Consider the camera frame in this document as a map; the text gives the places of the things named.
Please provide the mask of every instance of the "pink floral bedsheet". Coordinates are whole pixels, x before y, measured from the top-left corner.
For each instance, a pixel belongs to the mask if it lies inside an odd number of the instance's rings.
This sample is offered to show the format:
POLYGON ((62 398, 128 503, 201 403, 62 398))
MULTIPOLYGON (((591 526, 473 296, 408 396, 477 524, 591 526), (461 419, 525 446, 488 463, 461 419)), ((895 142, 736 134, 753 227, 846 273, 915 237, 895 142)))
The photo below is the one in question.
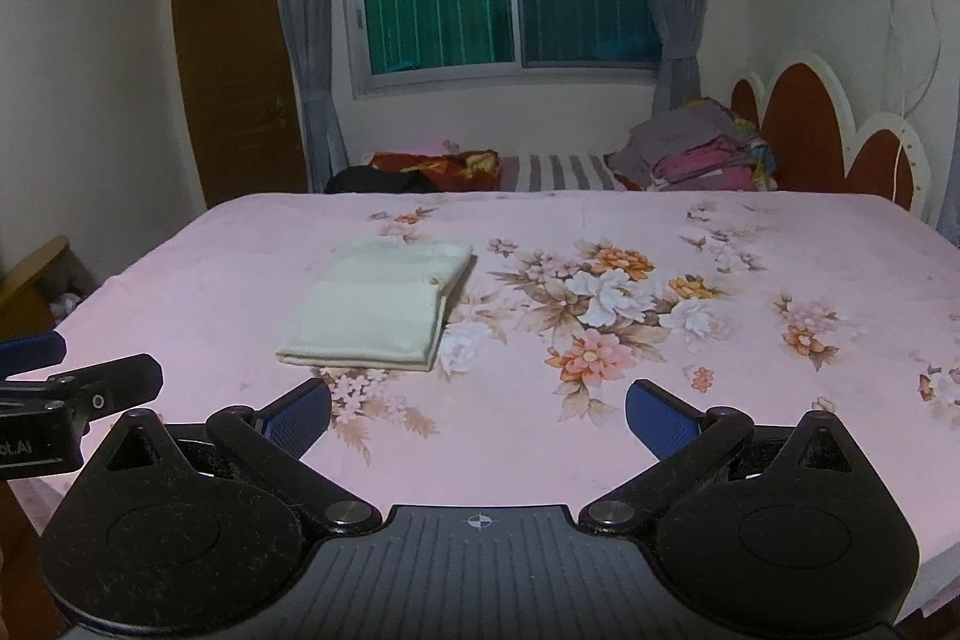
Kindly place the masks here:
MULTIPOLYGON (((333 420, 304 461, 384 514, 576 515, 654 461, 624 420, 642 377, 758 423, 835 411, 920 541, 904 613, 960 575, 960 253, 872 196, 250 196, 108 280, 61 368, 152 354, 167 422, 266 405, 310 374, 275 360, 286 317, 334 247, 377 237, 476 255, 433 371, 313 370, 333 420)), ((73 477, 14 489, 42 525, 73 477)))

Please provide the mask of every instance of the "window sill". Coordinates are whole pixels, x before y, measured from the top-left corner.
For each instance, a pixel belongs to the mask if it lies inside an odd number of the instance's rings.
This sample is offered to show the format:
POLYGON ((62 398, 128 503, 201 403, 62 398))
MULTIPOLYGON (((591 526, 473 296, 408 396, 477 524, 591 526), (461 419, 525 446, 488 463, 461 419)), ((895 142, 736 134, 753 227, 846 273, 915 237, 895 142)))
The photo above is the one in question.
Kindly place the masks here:
POLYGON ((381 74, 353 91, 356 100, 421 92, 444 92, 472 88, 522 87, 534 85, 656 85, 656 67, 651 68, 525 68, 513 73, 381 74))

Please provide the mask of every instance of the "wooden floor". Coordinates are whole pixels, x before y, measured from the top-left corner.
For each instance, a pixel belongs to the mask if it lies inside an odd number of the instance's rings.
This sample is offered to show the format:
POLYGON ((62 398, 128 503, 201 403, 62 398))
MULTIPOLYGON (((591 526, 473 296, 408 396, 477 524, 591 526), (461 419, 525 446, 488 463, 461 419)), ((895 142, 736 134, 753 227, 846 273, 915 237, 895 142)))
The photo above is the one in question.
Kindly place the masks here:
MULTIPOLYGON (((13 493, 0 482, 0 595, 10 640, 54 640, 64 632, 37 569, 37 535, 13 493)), ((928 619, 918 610, 897 627, 904 640, 960 640, 960 599, 928 619)))

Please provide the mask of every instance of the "pile of clothes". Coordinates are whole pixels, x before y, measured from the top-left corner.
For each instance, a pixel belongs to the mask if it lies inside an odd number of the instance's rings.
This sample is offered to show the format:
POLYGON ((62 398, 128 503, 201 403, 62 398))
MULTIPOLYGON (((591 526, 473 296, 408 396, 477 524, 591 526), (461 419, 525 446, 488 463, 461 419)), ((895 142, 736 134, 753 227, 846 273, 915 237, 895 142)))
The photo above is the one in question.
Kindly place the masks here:
POLYGON ((634 126, 607 166, 631 191, 773 191, 776 162, 755 126, 698 100, 634 126))

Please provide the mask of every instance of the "black bag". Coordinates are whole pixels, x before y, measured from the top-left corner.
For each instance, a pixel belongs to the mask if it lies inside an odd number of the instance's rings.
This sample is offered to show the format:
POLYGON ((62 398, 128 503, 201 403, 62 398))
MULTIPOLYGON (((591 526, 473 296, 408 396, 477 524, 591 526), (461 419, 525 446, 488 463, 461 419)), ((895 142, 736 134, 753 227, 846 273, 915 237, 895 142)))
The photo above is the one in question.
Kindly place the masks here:
POLYGON ((381 172, 373 167, 349 167, 326 184, 325 194, 438 194, 424 172, 381 172))

